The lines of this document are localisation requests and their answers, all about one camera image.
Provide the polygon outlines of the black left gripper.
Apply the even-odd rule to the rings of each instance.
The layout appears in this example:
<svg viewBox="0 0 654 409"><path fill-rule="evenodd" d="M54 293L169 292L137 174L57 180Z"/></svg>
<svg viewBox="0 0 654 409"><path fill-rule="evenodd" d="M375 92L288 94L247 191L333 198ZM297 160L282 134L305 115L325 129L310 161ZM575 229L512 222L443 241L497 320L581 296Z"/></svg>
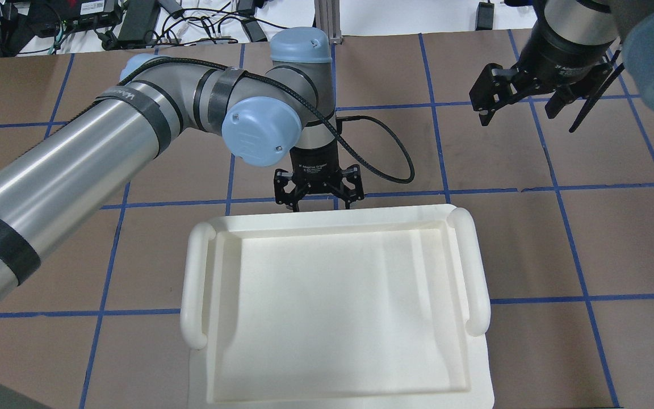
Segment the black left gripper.
<svg viewBox="0 0 654 409"><path fill-rule="evenodd" d="M279 205L299 212L299 202L306 196L329 194L343 201L343 209L365 199L359 165L341 168L337 147L289 151L292 171L277 169L274 173L274 197Z"/></svg>

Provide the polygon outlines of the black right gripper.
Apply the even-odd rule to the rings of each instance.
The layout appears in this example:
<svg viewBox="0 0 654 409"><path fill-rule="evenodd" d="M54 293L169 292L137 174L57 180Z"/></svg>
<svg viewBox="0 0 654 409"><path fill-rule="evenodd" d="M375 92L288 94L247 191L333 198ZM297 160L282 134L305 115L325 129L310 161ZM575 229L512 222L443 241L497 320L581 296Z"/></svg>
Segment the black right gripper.
<svg viewBox="0 0 654 409"><path fill-rule="evenodd" d="M545 104L548 119L555 119L579 98L588 114L613 82L611 69L617 60L593 54L523 54L510 68L488 63L469 91L480 124L487 127L496 111L530 96L550 95Z"/></svg>

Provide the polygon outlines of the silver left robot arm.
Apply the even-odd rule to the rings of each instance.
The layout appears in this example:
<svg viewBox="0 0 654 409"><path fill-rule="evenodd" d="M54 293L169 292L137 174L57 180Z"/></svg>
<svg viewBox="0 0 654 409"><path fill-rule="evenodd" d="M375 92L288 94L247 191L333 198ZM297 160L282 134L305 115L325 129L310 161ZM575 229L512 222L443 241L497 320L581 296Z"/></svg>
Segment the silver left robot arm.
<svg viewBox="0 0 654 409"><path fill-rule="evenodd" d="M41 267L106 199L188 129L223 138L252 166L285 155L325 156L317 171L296 168L297 186L326 181L345 204L363 199L360 168L382 172L343 139L334 118L330 41L314 27L286 28L270 41L264 75L195 58L135 55L117 85L0 170L0 302Z"/></svg>

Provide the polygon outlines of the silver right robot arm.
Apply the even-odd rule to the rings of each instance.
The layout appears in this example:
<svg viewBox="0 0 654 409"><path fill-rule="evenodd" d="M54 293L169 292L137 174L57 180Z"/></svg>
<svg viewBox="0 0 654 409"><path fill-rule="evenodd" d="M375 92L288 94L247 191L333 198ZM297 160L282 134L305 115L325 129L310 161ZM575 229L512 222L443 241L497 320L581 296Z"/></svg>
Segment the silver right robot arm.
<svg viewBox="0 0 654 409"><path fill-rule="evenodd" d="M548 95L548 118L582 98L576 131L621 73L654 111L654 1L534 1L536 21L516 63L489 63L469 92L480 124L504 106Z"/></svg>

